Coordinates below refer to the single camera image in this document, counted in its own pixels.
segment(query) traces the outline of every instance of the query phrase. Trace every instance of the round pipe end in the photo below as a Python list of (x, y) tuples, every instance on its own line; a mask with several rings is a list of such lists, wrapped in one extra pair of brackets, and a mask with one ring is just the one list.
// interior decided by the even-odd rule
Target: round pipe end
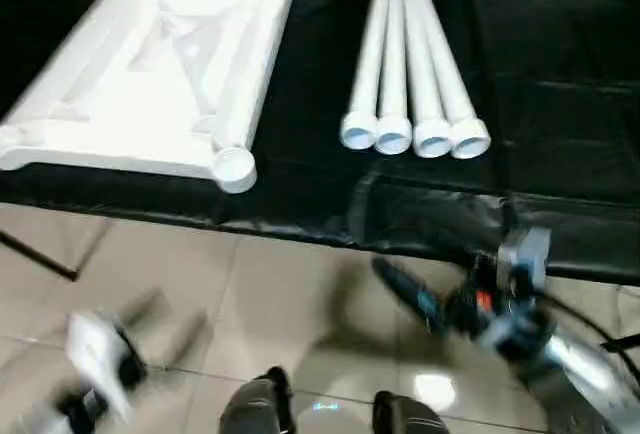
[(443, 119), (427, 119), (413, 131), (413, 150), (418, 157), (444, 156), (451, 150), (451, 128)]
[(211, 174), (220, 189), (229, 194), (248, 191), (258, 178), (253, 154), (242, 147), (228, 147), (217, 152)]
[(464, 119), (451, 126), (451, 155), (456, 159), (471, 159), (483, 154), (491, 145), (484, 122), (477, 118)]
[(403, 116), (385, 116), (378, 119), (376, 151), (392, 156), (411, 146), (411, 123)]
[(353, 111), (342, 119), (340, 142), (359, 151), (369, 149), (376, 142), (377, 119), (372, 114)]

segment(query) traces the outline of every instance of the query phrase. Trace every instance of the tile floor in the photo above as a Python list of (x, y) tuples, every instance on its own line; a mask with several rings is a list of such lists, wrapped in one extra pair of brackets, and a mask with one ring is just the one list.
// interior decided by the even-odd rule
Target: tile floor
[[(85, 264), (69, 283), (0, 248), (0, 426), (73, 375), (61, 350), (66, 314), (117, 311), (159, 289), (168, 315), (136, 336), (150, 362), (197, 313), (213, 337), (170, 384), (141, 393), (132, 424), (101, 432), (215, 433), (242, 381), (276, 364), (290, 373), (304, 434), (369, 433), (378, 390), (429, 397), (421, 380), (434, 372), (456, 389), (440, 409), (453, 434), (545, 432), (543, 413), (505, 365), (462, 338), (425, 336), (371, 275), (367, 253), (2, 204), (0, 228)], [(441, 291), (461, 279), (451, 265), (401, 262)], [(640, 290), (563, 279), (550, 289), (614, 334), (640, 329)]]

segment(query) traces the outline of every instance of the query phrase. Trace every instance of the table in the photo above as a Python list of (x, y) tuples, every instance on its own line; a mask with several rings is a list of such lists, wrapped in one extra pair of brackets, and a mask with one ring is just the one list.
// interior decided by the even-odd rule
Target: table
[[(0, 0), (0, 112), (92, 1)], [(640, 285), (640, 2), (434, 2), (493, 136), (480, 158), (342, 147), (368, 0), (297, 0), (250, 192), (32, 165), (0, 173), (0, 201), (462, 264), (495, 252), (514, 226), (544, 225), (553, 229), (552, 275)]]

